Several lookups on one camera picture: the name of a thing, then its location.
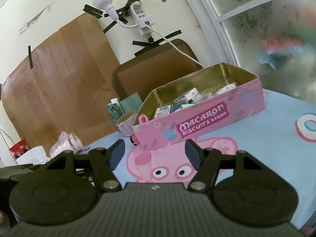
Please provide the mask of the white tissue pack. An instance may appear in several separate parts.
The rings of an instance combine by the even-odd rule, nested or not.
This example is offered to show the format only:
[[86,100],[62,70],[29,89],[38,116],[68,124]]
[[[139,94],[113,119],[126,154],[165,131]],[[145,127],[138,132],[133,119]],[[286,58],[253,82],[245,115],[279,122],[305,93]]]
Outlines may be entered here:
[[25,165],[25,164],[46,164],[50,161],[50,158],[47,156],[44,148],[42,146],[37,146],[31,148],[25,154],[21,155],[17,158],[18,165]]

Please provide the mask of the wood pattern board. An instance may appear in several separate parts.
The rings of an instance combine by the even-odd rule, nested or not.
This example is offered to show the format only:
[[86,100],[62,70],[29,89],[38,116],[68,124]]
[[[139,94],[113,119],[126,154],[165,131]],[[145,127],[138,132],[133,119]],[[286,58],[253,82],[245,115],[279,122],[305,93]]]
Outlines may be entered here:
[[1,99],[20,138],[49,151],[60,133],[88,145],[116,131],[107,104],[119,62],[98,20],[82,14],[48,37],[5,80]]

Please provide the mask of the white light bulb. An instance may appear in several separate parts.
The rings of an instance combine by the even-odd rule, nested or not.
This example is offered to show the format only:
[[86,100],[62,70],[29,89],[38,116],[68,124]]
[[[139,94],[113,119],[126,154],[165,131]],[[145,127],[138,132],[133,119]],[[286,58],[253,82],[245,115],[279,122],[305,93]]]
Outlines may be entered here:
[[114,21],[119,19],[118,13],[113,7],[113,0],[92,0],[92,2],[97,9],[105,11]]

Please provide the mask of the pink paper cup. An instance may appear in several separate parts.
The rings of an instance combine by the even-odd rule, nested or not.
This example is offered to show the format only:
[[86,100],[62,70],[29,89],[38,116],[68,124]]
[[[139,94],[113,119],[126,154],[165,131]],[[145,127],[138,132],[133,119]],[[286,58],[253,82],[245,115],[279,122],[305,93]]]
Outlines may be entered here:
[[117,121],[116,126],[125,137],[133,135],[132,123],[137,115],[136,110],[131,110],[122,115]]

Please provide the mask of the blue cartoon tablecloth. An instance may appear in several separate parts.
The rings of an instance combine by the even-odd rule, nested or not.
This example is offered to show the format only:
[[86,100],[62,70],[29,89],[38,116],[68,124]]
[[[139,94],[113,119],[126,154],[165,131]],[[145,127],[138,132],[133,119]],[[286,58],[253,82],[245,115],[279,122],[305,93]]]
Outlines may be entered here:
[[[271,90],[263,92],[265,109],[226,127],[196,137],[202,148],[215,148],[233,155],[245,150],[291,184],[299,195],[292,224],[301,228],[315,212],[315,143],[304,139],[296,127],[303,120],[315,129],[315,105]],[[145,154],[128,137],[114,132],[87,146],[83,152],[108,148],[125,141],[125,154],[114,174],[127,182],[182,182],[188,184],[195,170],[187,159],[184,144],[151,150]]]

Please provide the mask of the white small box in tin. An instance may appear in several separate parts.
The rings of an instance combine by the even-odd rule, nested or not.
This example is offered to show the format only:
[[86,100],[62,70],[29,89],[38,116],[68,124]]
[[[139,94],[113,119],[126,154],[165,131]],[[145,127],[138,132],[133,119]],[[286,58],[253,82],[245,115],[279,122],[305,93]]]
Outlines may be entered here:
[[162,118],[162,117],[169,115],[171,108],[172,108],[172,105],[166,105],[166,106],[157,108],[155,115],[154,115],[154,119],[155,118]]

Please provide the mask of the red snack box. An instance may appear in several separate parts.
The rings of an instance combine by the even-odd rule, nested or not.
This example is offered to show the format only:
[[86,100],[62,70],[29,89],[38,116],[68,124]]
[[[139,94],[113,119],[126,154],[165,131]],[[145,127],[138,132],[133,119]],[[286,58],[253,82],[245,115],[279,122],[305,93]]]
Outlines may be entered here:
[[22,139],[16,144],[14,144],[9,150],[13,158],[18,159],[23,154],[27,153],[30,150],[30,148],[27,141],[25,139]]

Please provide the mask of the brown chair back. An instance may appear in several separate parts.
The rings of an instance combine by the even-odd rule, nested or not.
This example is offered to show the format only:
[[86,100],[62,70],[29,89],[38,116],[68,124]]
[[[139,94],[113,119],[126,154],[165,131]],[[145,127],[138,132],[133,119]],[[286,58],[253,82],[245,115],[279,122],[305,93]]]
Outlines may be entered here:
[[202,66],[165,43],[117,67],[111,80],[120,100],[134,93],[145,100],[152,90],[200,69]]

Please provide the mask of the cotton swab bag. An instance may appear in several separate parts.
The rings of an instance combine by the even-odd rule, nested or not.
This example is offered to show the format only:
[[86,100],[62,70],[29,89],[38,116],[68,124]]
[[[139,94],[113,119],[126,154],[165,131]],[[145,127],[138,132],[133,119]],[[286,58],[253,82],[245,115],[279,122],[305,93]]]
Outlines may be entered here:
[[231,91],[231,90],[233,90],[233,89],[235,89],[235,88],[237,88],[237,87],[238,87],[238,86],[237,86],[237,84],[236,84],[235,82],[230,83],[230,84],[228,84],[228,85],[222,87],[221,89],[219,89],[219,90],[215,93],[215,95],[217,96],[217,95],[224,94],[224,93],[229,92],[229,91]]

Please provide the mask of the white power strip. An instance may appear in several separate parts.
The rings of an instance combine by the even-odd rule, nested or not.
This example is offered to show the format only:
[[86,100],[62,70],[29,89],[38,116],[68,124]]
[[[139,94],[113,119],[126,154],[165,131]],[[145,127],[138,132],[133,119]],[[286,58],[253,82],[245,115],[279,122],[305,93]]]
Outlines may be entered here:
[[146,14],[142,8],[142,3],[140,1],[132,3],[129,11],[135,24],[138,25],[137,29],[140,35],[150,37],[153,31],[147,26],[151,27],[154,24],[154,20],[152,16]]

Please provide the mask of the plastic bag of cups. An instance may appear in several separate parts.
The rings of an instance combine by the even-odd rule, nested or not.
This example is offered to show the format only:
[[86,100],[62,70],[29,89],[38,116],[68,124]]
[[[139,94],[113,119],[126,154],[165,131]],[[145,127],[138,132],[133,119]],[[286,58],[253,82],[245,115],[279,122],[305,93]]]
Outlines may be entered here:
[[52,146],[49,157],[54,158],[61,152],[71,150],[73,153],[78,153],[83,149],[83,144],[79,137],[74,133],[61,132],[57,142]]

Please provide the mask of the pink fabric item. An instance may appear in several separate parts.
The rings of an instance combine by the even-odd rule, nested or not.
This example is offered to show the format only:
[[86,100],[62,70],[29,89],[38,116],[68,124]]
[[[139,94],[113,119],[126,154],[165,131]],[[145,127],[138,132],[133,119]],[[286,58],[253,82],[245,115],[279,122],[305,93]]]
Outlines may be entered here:
[[139,116],[138,122],[139,122],[139,124],[144,124],[144,123],[148,122],[148,117],[145,114],[142,114]]

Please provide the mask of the frosted glass window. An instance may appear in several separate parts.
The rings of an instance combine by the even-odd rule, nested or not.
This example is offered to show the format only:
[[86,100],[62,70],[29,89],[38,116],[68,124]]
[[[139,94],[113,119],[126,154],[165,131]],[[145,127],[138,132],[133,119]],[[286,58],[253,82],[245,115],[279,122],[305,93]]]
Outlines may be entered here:
[[315,0],[202,0],[231,61],[264,88],[315,102]]

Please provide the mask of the pink macaron biscuit tin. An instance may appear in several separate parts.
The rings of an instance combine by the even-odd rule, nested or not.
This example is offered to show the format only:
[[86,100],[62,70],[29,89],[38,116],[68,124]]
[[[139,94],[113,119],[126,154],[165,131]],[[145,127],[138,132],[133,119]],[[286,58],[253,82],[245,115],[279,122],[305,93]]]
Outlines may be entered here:
[[[233,82],[237,88],[215,95],[219,89]],[[171,110],[169,115],[154,119],[157,108],[173,105],[176,98],[191,90],[211,94],[212,97],[198,102],[196,106],[175,112]],[[240,67],[219,63],[152,90],[138,111],[138,115],[148,117],[148,122],[139,124],[138,118],[135,118],[132,129],[144,150],[152,150],[193,139],[264,108],[259,77]]]

